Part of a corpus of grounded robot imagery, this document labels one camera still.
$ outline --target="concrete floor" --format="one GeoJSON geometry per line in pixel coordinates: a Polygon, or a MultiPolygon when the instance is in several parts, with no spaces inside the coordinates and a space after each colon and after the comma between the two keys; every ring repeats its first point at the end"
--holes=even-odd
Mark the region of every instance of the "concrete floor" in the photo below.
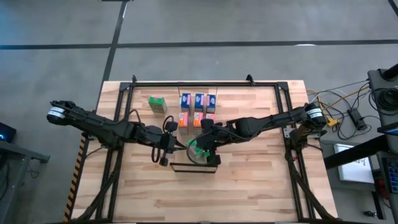
{"type": "MultiPolygon", "coordinates": [[[[0,0],[0,45],[111,43],[120,2],[0,0]]],[[[387,0],[135,0],[127,5],[119,43],[398,39],[398,17],[387,0]]],[[[50,100],[94,109],[108,49],[0,50],[0,121],[17,129],[15,143],[50,162],[26,178],[14,223],[60,222],[80,131],[49,124],[50,100]]],[[[329,45],[119,49],[110,80],[305,80],[322,90],[366,79],[370,69],[397,63],[398,45],[329,45]]],[[[342,89],[349,93],[360,85],[342,89]]],[[[332,96],[325,101],[332,102],[332,96]]],[[[338,105],[342,110],[344,104],[338,105]]],[[[363,115],[376,115],[366,100],[363,115]]],[[[374,129],[351,142],[376,136],[374,129]]],[[[353,131],[350,121],[345,133],[353,131]]],[[[338,139],[328,133],[324,139],[338,139]]],[[[333,189],[340,218],[374,210],[369,192],[333,189]]]]}

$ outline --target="blue box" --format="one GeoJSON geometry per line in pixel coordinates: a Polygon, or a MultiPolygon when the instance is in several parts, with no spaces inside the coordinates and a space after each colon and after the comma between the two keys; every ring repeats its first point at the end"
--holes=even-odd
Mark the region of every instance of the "blue box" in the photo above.
{"type": "Polygon", "coordinates": [[[190,93],[182,93],[180,98],[181,112],[188,113],[191,115],[191,94],[190,93]]]}
{"type": "Polygon", "coordinates": [[[205,107],[205,95],[197,93],[195,95],[195,112],[204,112],[205,107]]]}
{"type": "Polygon", "coordinates": [[[216,95],[207,95],[207,113],[215,113],[216,112],[216,95]]]}

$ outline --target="small box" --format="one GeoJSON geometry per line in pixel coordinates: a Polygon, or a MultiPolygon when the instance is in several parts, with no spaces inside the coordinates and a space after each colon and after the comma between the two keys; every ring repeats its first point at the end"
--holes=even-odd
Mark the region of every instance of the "small box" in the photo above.
{"type": "Polygon", "coordinates": [[[206,114],[206,119],[212,119],[213,121],[215,121],[216,115],[215,114],[206,114]]]}
{"type": "Polygon", "coordinates": [[[205,107],[205,95],[197,93],[195,95],[195,112],[204,112],[205,107]]]}
{"type": "Polygon", "coordinates": [[[166,101],[163,97],[151,96],[148,103],[154,113],[165,114],[167,112],[166,101]]]}
{"type": "Polygon", "coordinates": [[[207,113],[215,113],[216,112],[216,95],[207,95],[207,113]]]}
{"type": "Polygon", "coordinates": [[[188,113],[191,115],[191,94],[190,93],[182,93],[180,98],[181,112],[188,113]]]}
{"type": "Polygon", "coordinates": [[[188,134],[188,113],[180,113],[178,117],[178,130],[181,135],[188,134]]]}
{"type": "Polygon", "coordinates": [[[193,115],[193,134],[199,135],[201,134],[201,125],[200,121],[203,119],[203,113],[195,112],[193,115]]]}

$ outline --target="white label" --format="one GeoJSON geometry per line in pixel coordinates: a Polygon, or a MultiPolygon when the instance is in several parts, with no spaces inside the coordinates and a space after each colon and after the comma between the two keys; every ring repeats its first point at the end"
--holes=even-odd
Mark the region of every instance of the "white label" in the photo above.
{"type": "Polygon", "coordinates": [[[307,111],[307,114],[312,114],[312,113],[322,113],[322,110],[320,108],[315,108],[307,111]]]}
{"type": "Polygon", "coordinates": [[[58,112],[56,112],[56,111],[49,111],[48,115],[57,116],[57,117],[59,117],[59,118],[64,118],[64,117],[65,117],[65,115],[63,115],[63,114],[61,114],[61,113],[58,113],[58,112]]]}
{"type": "Polygon", "coordinates": [[[322,113],[313,113],[313,114],[310,114],[311,119],[312,119],[312,118],[317,118],[317,117],[319,117],[319,116],[322,116],[322,113]]]}
{"type": "Polygon", "coordinates": [[[59,112],[59,113],[63,113],[65,111],[64,109],[56,107],[56,106],[51,107],[50,110],[56,111],[56,112],[59,112]]]}

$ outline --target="wooden table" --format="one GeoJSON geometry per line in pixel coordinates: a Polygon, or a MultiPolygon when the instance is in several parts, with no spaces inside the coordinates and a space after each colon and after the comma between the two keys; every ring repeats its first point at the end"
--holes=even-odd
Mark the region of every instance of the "wooden table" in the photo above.
{"type": "MultiPolygon", "coordinates": [[[[308,102],[303,81],[288,83],[293,107],[308,102]]],[[[119,84],[104,83],[98,104],[99,115],[113,119],[119,84]]],[[[270,87],[218,87],[217,90],[216,87],[180,87],[181,93],[191,93],[192,97],[195,93],[216,94],[216,91],[216,121],[225,122],[245,116],[260,118],[278,113],[275,91],[270,87]]],[[[135,87],[131,108],[138,110],[142,122],[160,127],[165,118],[164,115],[152,113],[148,105],[151,95],[163,96],[168,107],[166,115],[178,117],[180,107],[176,87],[135,87]]],[[[129,120],[137,121],[136,115],[130,115],[129,120]]],[[[176,134],[184,143],[193,137],[176,134]]],[[[90,142],[88,152],[99,146],[96,141],[90,142]]],[[[216,174],[175,173],[170,166],[161,167],[152,163],[150,152],[149,147],[125,145],[115,222],[297,221],[281,129],[263,132],[250,142],[219,148],[217,152],[221,155],[222,164],[216,174]]],[[[311,190],[328,212],[336,217],[322,153],[308,147],[303,150],[303,157],[311,190]]],[[[105,158],[106,149],[103,149],[86,159],[72,218],[81,215],[98,193],[105,158]]],[[[188,160],[185,151],[180,151],[169,156],[169,161],[188,160]]],[[[109,192],[104,213],[108,211],[109,192]]],[[[301,190],[300,198],[305,217],[308,217],[301,190]]]]}

